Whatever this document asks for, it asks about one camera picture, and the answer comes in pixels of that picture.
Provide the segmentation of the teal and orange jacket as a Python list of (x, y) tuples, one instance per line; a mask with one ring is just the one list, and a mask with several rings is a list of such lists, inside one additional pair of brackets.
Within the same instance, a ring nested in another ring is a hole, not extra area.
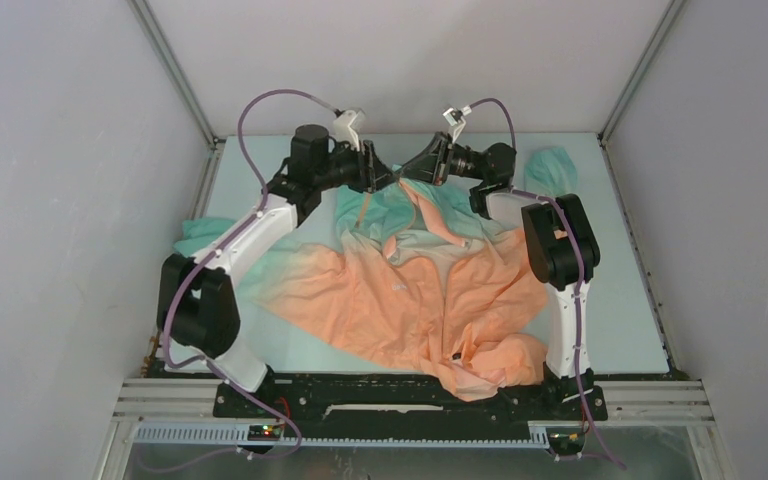
[(340, 232), (339, 250), (276, 245), (227, 292), (334, 348), (434, 376), (465, 401), (540, 384), (547, 349), (524, 328), (548, 297), (528, 236), (404, 182), (372, 203)]

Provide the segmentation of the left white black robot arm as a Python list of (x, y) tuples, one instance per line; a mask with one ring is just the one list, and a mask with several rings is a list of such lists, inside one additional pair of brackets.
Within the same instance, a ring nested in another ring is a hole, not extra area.
[(320, 125), (298, 127), (288, 156), (253, 210), (197, 252), (174, 253), (164, 261), (157, 308), (161, 344), (177, 343), (192, 351), (189, 358), (169, 361), (168, 366), (202, 362), (240, 388), (237, 402), (250, 415), (271, 412), (276, 390), (263, 381), (267, 364), (240, 334), (237, 284), (274, 244), (311, 215), (325, 191), (348, 187), (372, 193), (395, 179), (372, 142), (337, 140)]

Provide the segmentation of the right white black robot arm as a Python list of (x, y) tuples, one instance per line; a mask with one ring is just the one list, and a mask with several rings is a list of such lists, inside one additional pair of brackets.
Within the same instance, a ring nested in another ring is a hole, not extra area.
[(537, 280), (549, 287), (552, 333), (546, 364), (554, 383), (541, 392), (545, 411), (566, 418), (582, 403), (579, 388), (567, 379), (593, 374), (586, 348), (586, 306), (590, 282), (601, 260), (595, 234), (580, 198), (550, 198), (513, 188), (516, 149), (495, 143), (483, 151), (456, 143), (438, 132), (398, 173), (410, 180), (439, 186), (450, 176), (473, 179), (469, 190), (473, 212), (490, 219), (488, 197), (512, 193), (533, 202), (521, 208), (527, 255)]

